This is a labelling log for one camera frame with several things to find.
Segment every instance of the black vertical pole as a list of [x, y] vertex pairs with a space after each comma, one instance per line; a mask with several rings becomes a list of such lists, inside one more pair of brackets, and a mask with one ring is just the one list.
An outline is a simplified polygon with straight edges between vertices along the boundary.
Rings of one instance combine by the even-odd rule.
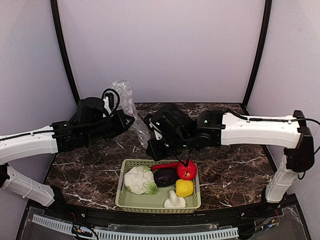
[[242, 102], [242, 104], [244, 105], [245, 108], [248, 106], [249, 99], [250, 99], [252, 90], [255, 85], [262, 53], [264, 51], [264, 46], [265, 46], [267, 31], [268, 31], [268, 25], [269, 25], [269, 19], [270, 19], [270, 13], [271, 13], [271, 5], [272, 5], [272, 0], [265, 0], [259, 42], [258, 42], [258, 46], [257, 46], [256, 53], [255, 53], [255, 58], [254, 58], [254, 62], [253, 62], [252, 70], [251, 70], [251, 75], [249, 78], [249, 83], [246, 88], [245, 95], [244, 95], [243, 102]]
[[80, 96], [76, 86], [74, 75], [71, 70], [70, 62], [69, 62], [65, 39], [62, 32], [61, 22], [60, 22], [59, 7], [58, 7], [57, 0], [51, 0], [51, 10], [52, 10], [53, 22], [54, 22], [54, 27], [56, 32], [56, 38], [58, 40], [65, 73], [68, 78], [68, 82], [72, 91], [74, 101], [76, 104], [78, 104], [80, 100]]

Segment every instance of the yellow bell pepper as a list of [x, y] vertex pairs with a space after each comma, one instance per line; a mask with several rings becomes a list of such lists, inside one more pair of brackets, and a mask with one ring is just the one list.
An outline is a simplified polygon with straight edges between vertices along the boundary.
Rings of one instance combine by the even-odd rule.
[[179, 179], [175, 182], [175, 193], [178, 197], [188, 197], [194, 193], [194, 182]]

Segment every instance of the white wall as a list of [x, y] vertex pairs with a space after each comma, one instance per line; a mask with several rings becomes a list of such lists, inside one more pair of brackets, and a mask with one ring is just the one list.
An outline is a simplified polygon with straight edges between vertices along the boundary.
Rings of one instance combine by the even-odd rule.
[[242, 102], [264, 0], [59, 2], [82, 98], [125, 79], [136, 102]]
[[[248, 110], [252, 115], [284, 116], [302, 110], [320, 120], [320, 2], [273, 1], [268, 34]], [[320, 132], [308, 123], [315, 147]], [[279, 165], [283, 151], [270, 147]], [[312, 239], [320, 236], [320, 153], [304, 180], [290, 189], [296, 193]]]
[[[50, 1], [0, 1], [0, 136], [68, 120], [75, 111], [56, 39]], [[42, 182], [52, 157], [10, 164]], [[26, 203], [0, 189], [0, 239], [16, 239]]]

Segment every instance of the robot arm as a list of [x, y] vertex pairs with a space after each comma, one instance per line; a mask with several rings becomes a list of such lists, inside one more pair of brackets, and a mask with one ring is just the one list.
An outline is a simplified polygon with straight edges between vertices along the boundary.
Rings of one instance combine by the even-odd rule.
[[235, 112], [204, 111], [192, 120], [174, 104], [144, 119], [155, 131], [147, 154], [155, 161], [187, 149], [234, 144], [276, 145], [284, 148], [281, 164], [265, 191], [265, 201], [279, 203], [297, 176], [315, 161], [314, 142], [301, 111], [282, 117], [243, 116]]
[[[116, 106], [110, 91], [118, 98]], [[76, 114], [69, 121], [55, 122], [34, 131], [0, 136], [0, 188], [32, 199], [45, 207], [63, 198], [58, 188], [24, 176], [8, 162], [39, 154], [69, 152], [124, 133], [135, 119], [123, 110], [117, 110], [119, 100], [117, 92], [107, 89], [102, 99], [88, 97], [80, 100]]]

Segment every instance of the plastic basket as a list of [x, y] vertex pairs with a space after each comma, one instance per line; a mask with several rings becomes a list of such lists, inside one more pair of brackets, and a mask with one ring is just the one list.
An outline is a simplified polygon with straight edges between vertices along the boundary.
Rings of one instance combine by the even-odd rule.
[[121, 173], [116, 191], [115, 204], [123, 211], [143, 214], [190, 214], [201, 206], [199, 176], [196, 174], [194, 191], [191, 196], [185, 197], [186, 207], [182, 208], [165, 208], [165, 200], [169, 198], [169, 190], [174, 190], [174, 186], [160, 187], [159, 193], [155, 195], [141, 194], [137, 195], [130, 192], [124, 184], [124, 175], [135, 166], [145, 165], [152, 167], [158, 164], [168, 164], [176, 160], [141, 160], [126, 159], [122, 163]]

